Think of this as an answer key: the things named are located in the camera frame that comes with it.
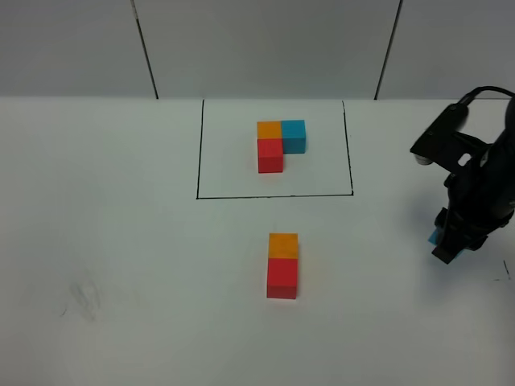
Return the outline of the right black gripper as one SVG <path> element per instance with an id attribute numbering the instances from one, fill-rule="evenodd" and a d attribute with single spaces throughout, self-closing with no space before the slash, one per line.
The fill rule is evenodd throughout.
<path id="1" fill-rule="evenodd" d="M 448 207 L 435 219 L 432 255 L 445 264 L 459 257 L 463 250 L 476 251 L 488 235 L 508 224 L 514 215 L 514 169 L 468 164 L 450 175 L 447 188 Z"/>

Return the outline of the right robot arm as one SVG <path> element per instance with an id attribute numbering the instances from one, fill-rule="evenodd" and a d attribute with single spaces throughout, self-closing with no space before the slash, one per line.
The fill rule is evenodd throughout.
<path id="1" fill-rule="evenodd" d="M 488 235 L 514 216 L 514 100 L 505 111 L 505 129 L 444 182 L 448 206 L 435 219 L 432 254 L 448 264 L 463 250 L 475 251 Z"/>

